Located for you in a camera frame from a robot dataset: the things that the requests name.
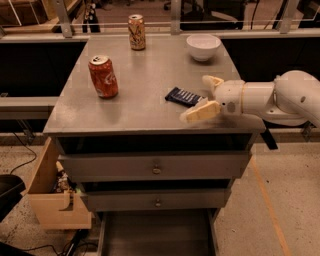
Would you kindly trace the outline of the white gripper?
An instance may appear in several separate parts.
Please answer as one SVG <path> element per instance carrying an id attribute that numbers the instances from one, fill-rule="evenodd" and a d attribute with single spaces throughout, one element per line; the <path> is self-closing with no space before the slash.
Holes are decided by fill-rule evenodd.
<path id="1" fill-rule="evenodd" d="M 223 115 L 240 115 L 243 80 L 228 80 L 211 75 L 204 75 L 202 82 L 209 87 L 214 99 L 207 98 L 198 102 L 180 115 L 180 120 L 185 123 L 199 122 L 216 117 L 220 111 Z"/>

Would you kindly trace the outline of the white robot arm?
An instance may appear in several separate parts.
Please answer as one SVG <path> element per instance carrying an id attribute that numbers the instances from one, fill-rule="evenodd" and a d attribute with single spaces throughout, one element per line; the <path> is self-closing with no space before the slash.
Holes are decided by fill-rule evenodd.
<path id="1" fill-rule="evenodd" d="M 204 85 L 213 99 L 200 100 L 180 115 L 180 120 L 194 123 L 219 114 L 255 115 L 274 124 L 298 126 L 307 121 L 320 127 L 320 81 L 304 71 L 293 70 L 271 82 L 245 82 L 205 75 Z"/>

